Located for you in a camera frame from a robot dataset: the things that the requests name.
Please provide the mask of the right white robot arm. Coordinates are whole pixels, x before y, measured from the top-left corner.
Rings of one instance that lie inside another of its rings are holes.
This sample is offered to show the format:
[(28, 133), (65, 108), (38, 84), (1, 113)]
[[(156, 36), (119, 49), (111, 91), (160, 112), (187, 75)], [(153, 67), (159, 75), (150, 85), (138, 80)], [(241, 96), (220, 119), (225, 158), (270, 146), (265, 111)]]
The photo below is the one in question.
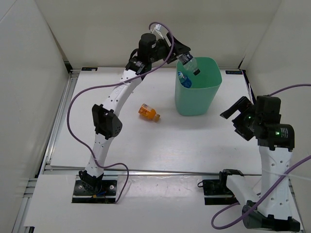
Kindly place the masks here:
[(286, 171), (294, 150), (294, 129), (280, 122), (281, 100), (277, 97), (258, 96), (255, 103), (241, 97), (221, 117), (233, 119), (235, 132), (249, 141), (256, 138), (261, 159), (261, 191), (258, 196), (246, 183), (239, 170), (220, 172), (219, 190), (233, 193), (242, 206), (242, 221), (248, 229), (275, 232), (299, 232), (300, 223), (293, 218), (289, 204), (289, 178)]

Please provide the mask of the clear bottle blue label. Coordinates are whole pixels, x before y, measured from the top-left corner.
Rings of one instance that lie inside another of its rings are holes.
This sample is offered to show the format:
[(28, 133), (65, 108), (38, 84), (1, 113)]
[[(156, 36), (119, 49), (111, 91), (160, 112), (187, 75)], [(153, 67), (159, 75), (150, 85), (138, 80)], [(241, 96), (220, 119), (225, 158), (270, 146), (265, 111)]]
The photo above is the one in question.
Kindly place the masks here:
[(182, 72), (178, 71), (177, 76), (178, 76), (178, 79), (179, 79), (179, 81), (183, 87), (191, 88), (192, 82), (187, 75), (184, 75)]

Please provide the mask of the orange plastic bottle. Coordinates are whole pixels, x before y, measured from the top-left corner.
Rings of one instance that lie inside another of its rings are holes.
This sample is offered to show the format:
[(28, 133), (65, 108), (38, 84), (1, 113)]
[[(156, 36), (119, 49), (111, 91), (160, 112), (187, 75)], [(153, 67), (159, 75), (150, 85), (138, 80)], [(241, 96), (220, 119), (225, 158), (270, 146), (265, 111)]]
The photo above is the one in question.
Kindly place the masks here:
[(160, 120), (160, 115), (155, 111), (154, 108), (151, 108), (149, 105), (147, 104), (142, 104), (138, 113), (148, 119), (148, 120), (152, 120), (154, 122), (158, 122)]

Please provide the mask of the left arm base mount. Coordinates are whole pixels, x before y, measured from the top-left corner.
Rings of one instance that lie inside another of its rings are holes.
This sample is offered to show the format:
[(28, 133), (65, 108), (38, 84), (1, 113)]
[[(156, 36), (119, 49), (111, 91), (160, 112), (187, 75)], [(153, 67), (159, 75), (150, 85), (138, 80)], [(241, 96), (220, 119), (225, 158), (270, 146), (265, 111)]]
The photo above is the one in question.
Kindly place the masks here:
[(91, 189), (76, 176), (72, 194), (72, 203), (113, 204), (118, 190), (117, 176), (103, 176), (101, 182)]

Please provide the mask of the clear bottle black label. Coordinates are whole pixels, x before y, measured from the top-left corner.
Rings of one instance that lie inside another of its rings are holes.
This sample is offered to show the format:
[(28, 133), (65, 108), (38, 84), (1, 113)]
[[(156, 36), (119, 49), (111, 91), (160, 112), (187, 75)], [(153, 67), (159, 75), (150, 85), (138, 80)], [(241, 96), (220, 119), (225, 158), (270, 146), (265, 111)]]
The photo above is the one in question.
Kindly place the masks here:
[(195, 76), (201, 72), (197, 60), (189, 52), (182, 54), (178, 58), (178, 61), (183, 65), (186, 71), (193, 73)]

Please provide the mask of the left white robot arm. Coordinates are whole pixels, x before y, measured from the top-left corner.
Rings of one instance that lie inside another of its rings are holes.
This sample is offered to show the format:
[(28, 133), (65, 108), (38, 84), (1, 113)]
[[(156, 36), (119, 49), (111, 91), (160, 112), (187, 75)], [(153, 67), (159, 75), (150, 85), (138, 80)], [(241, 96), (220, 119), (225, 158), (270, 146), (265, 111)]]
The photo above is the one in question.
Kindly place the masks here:
[(91, 158), (79, 177), (84, 188), (91, 194), (102, 191), (104, 162), (113, 139), (121, 132), (120, 111), (134, 89), (143, 81), (152, 64), (159, 60), (167, 64), (190, 52), (190, 47), (182, 44), (174, 37), (168, 40), (157, 39), (151, 33), (141, 36), (138, 48), (133, 50), (125, 70), (117, 85), (100, 105), (93, 105), (92, 117), (95, 127), (95, 142)]

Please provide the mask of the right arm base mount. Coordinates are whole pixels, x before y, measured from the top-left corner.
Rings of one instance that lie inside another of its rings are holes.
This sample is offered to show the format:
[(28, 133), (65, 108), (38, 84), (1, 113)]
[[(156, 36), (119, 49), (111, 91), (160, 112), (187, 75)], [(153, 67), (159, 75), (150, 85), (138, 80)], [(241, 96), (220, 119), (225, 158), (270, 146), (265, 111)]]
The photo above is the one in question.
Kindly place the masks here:
[(240, 170), (224, 169), (217, 179), (203, 179), (197, 184), (203, 188), (205, 205), (232, 205), (239, 203), (233, 192), (226, 186), (228, 176), (244, 176)]

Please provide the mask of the green plastic bin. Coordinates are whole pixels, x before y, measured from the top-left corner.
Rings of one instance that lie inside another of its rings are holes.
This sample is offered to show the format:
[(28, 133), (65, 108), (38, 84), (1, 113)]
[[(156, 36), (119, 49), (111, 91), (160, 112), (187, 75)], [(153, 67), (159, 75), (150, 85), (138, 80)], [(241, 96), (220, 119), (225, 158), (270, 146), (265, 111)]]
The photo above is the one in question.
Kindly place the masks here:
[(186, 88), (178, 77), (175, 78), (175, 106), (182, 116), (205, 114), (222, 83), (222, 76), (214, 59), (197, 57), (196, 60), (200, 69), (198, 75), (185, 70), (180, 62), (176, 65), (176, 72), (181, 72), (191, 81), (191, 87)]

